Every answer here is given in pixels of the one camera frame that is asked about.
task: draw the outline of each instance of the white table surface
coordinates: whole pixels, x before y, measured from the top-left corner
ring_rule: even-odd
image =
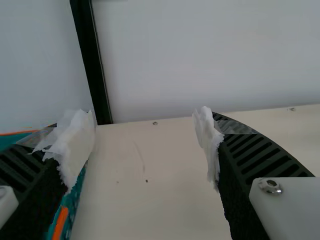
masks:
[[[320,176],[320,104],[224,115],[266,135]],[[71,240],[231,239],[192,118],[153,122],[97,127]]]

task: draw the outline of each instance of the crumpled paper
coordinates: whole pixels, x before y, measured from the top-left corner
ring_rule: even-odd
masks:
[[[43,151],[43,161],[54,158],[69,193],[76,184],[95,144],[95,122],[92,111],[67,110],[54,130],[34,148]]]
[[[224,135],[215,129],[215,120],[209,107],[203,106],[200,113],[195,110],[192,114],[198,143],[205,153],[208,164],[207,180],[218,191],[220,174],[218,147],[224,140]]]

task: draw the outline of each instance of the black vertical bar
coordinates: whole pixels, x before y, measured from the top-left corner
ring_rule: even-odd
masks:
[[[91,0],[70,0],[86,77],[98,125],[112,124],[107,86]]]

